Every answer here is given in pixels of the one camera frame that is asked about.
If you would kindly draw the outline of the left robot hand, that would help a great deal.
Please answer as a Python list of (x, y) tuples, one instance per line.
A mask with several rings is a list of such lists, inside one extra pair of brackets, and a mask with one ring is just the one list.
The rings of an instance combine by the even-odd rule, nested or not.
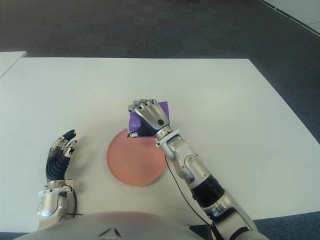
[(74, 140), (74, 129), (59, 136), (49, 149), (45, 166), (47, 183), (52, 181), (64, 181), (71, 157), (76, 150), (77, 141)]

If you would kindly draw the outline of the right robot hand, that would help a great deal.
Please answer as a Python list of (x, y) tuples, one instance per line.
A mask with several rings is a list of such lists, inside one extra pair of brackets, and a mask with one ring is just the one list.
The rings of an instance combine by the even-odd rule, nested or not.
[(173, 131), (169, 117), (155, 99), (135, 100), (128, 106), (128, 111), (136, 113), (140, 119), (139, 130), (130, 132), (128, 138), (162, 138)]

